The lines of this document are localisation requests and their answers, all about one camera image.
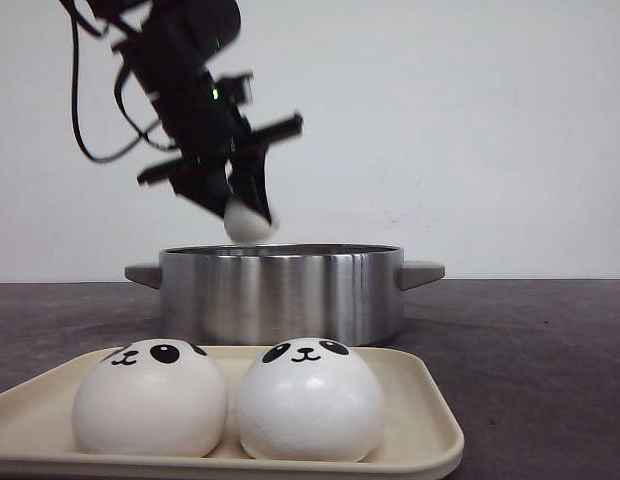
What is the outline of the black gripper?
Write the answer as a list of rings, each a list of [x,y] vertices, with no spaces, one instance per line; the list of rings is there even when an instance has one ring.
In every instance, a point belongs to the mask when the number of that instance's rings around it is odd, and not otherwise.
[[[176,195],[220,218],[231,196],[230,183],[233,194],[271,224],[267,147],[300,134],[303,118],[296,113],[261,129],[251,128],[239,105],[249,100],[252,74],[216,80],[206,67],[207,60],[238,36],[237,29],[144,29],[115,43],[112,50],[122,56],[123,66],[139,82],[182,154],[146,169],[138,182],[169,178]],[[227,157],[232,165],[229,183],[224,168],[203,168]]]

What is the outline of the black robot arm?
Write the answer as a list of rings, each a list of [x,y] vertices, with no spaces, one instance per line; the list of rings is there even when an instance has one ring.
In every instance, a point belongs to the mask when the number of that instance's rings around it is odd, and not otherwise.
[[[123,63],[113,88],[119,107],[122,90],[134,76],[172,142],[164,151],[180,157],[149,167],[137,180],[167,180],[176,194],[217,216],[231,199],[266,222],[272,220],[265,184],[269,147],[302,131],[294,114],[262,129],[253,129],[239,110],[250,99],[252,73],[213,78],[207,61],[239,34],[240,10],[234,1],[153,1],[148,17],[135,29],[123,14],[135,1],[91,1],[95,18],[124,37],[112,47]]]

